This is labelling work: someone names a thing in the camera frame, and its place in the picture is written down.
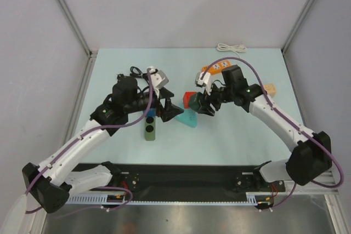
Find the dark green cube adapter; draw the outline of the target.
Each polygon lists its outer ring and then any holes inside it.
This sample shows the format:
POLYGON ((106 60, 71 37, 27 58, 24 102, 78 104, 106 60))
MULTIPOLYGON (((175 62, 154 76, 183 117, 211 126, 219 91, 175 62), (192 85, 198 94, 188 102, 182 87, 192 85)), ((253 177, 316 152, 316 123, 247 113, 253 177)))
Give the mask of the dark green cube adapter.
POLYGON ((201 108, 201 97, 202 97, 202 93, 197 92, 193 95, 190 96, 189 100, 188 100, 188 107, 195 111, 196 113, 199 112, 199 109, 201 108))

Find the blue cube plug adapter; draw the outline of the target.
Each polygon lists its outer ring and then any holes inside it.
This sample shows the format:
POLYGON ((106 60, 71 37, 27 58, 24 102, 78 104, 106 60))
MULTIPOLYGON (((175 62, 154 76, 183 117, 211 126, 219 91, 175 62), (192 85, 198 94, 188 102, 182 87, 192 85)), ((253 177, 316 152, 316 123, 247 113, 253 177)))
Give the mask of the blue cube plug adapter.
POLYGON ((156 109, 150 109, 149 111, 143 111, 143 115, 145 116, 145 118, 155 117, 156 116, 156 109))

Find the teal triangular power socket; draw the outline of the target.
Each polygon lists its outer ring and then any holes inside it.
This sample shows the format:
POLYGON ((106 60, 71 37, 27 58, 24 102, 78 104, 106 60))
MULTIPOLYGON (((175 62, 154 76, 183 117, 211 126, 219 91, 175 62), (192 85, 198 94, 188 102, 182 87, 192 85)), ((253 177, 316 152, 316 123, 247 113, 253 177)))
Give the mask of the teal triangular power socket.
POLYGON ((185 108, 183 104, 180 104, 179 107, 182 108, 184 112, 175 116, 175 119, 190 128, 196 128, 198 124, 196 112, 185 108))

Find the red cube plug adapter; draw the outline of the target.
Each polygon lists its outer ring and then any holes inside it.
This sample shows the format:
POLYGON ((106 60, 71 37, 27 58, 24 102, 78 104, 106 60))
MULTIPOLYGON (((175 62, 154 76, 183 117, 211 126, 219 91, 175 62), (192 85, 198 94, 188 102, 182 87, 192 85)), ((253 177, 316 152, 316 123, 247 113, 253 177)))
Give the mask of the red cube plug adapter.
POLYGON ((192 95, 195 95, 197 92, 185 92, 183 96, 183 106, 185 109, 189 109, 189 100, 192 95))

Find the green power strip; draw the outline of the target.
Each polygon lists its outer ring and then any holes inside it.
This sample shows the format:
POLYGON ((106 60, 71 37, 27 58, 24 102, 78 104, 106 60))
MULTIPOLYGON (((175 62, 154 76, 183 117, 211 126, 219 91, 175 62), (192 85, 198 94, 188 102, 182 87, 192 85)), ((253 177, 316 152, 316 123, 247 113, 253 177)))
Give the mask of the green power strip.
POLYGON ((146 141, 154 141, 156 139, 155 117, 148 116, 145 118, 144 138, 146 141))

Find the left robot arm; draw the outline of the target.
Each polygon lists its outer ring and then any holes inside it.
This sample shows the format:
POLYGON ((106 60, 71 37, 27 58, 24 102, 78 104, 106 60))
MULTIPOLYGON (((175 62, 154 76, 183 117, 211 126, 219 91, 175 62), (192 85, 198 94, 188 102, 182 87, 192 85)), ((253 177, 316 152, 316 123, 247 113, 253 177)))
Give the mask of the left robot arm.
POLYGON ((132 76, 118 75, 103 103, 90 115, 88 122, 55 154, 39 165, 28 163, 22 169, 26 194, 31 195, 51 214, 58 211, 70 197, 93 189, 117 190, 132 195, 123 184, 122 172, 111 162, 82 172, 73 169, 93 149, 112 137, 118 130, 130 127, 130 113, 146 114, 154 109, 156 116, 167 122, 184 110, 171 102, 173 93, 150 84, 146 93, 140 93, 138 81, 132 76))

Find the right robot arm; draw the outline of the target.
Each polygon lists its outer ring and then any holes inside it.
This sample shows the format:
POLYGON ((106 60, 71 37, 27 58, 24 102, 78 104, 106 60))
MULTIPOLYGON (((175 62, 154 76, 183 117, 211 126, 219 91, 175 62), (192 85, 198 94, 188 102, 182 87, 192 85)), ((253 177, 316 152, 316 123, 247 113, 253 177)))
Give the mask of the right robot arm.
POLYGON ((210 73, 199 72, 195 84, 203 87, 189 100, 189 107, 199 114, 214 116, 223 103, 234 103, 260 119, 287 146, 291 155, 280 161, 267 161, 256 167, 253 185, 265 191, 275 181, 292 180, 304 186, 332 166, 331 139, 325 132, 315 133, 294 120, 263 93, 259 84, 249 85, 241 68, 230 66, 222 71, 224 85, 213 83, 210 73))

